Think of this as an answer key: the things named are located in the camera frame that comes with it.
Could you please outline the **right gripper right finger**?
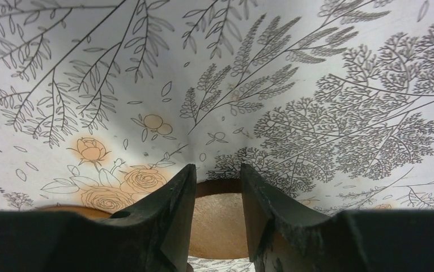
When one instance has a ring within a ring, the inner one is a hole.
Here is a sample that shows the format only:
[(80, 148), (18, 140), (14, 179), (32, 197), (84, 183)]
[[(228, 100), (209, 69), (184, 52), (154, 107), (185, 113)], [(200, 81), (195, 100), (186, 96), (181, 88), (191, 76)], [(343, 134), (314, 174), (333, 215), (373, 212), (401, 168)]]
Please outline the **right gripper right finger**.
[(336, 271), (321, 225), (329, 216), (270, 185), (251, 165), (240, 168), (249, 261), (255, 271)]

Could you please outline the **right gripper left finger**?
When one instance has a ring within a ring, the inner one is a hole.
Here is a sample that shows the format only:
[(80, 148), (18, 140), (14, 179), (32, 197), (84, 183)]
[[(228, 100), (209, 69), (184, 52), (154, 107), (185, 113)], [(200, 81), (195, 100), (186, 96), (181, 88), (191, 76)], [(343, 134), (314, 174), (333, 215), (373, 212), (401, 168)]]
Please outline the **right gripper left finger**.
[(171, 180), (104, 222), (112, 226), (105, 271), (186, 271), (197, 173), (184, 166)]

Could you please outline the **light cork coaster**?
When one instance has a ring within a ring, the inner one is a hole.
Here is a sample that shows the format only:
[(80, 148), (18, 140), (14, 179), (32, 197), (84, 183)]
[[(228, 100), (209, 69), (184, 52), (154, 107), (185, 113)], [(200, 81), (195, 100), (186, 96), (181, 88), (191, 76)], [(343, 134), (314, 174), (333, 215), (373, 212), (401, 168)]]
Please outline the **light cork coaster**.
[(109, 218), (111, 213), (83, 206), (48, 206), (39, 207), (37, 211), (68, 211), (77, 213), (89, 219)]

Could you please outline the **brown coaster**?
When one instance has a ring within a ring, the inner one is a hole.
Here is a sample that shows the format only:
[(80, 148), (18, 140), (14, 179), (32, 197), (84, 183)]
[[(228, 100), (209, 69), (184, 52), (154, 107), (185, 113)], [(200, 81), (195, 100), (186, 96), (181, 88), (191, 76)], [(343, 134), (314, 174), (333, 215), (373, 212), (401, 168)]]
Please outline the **brown coaster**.
[(248, 257), (241, 180), (197, 184), (189, 255), (215, 260)]

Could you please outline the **floral patterned table mat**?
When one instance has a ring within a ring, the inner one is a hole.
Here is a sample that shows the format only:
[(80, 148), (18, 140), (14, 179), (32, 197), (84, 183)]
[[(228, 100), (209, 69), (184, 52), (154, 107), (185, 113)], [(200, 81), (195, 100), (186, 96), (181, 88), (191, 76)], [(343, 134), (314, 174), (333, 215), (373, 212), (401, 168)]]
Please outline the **floral patterned table mat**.
[(434, 1), (0, 1), (0, 271), (105, 271), (111, 214), (249, 164), (336, 271), (434, 271)]

